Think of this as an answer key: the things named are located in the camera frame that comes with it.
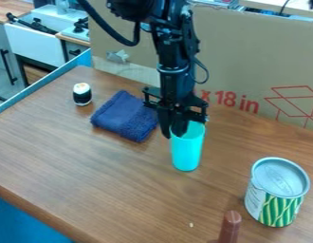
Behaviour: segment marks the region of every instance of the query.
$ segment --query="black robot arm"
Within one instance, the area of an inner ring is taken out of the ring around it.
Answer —
[[[150,24],[152,37],[159,58],[160,88],[143,89],[145,105],[154,108],[163,135],[183,136],[189,121],[206,122],[208,104],[193,93],[195,67],[209,73],[195,57],[199,40],[193,29],[193,12],[186,0],[107,0],[106,6],[121,18],[135,22],[134,41],[128,41],[112,29],[87,3],[78,0],[88,14],[112,37],[127,46],[139,42],[140,22]]]

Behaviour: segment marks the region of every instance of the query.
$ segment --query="folded towel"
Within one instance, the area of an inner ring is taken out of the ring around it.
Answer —
[[[95,112],[91,123],[128,140],[144,141],[157,127],[157,114],[142,99],[121,90]]]

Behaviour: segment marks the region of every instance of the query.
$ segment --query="metal can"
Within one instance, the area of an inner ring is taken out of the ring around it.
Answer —
[[[253,218],[270,227],[291,224],[310,188],[303,168],[288,159],[264,158],[251,168],[245,206]]]

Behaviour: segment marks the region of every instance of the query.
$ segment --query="white cabinet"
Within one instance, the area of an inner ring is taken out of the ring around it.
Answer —
[[[25,87],[15,55],[0,24],[0,97],[8,99]]]
[[[65,63],[61,41],[55,35],[5,24],[12,52],[48,65],[59,67]]]

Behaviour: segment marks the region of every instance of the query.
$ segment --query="green striped label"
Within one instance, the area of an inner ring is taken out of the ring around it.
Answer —
[[[280,198],[266,194],[259,221],[271,227],[284,227],[296,217],[304,197]]]

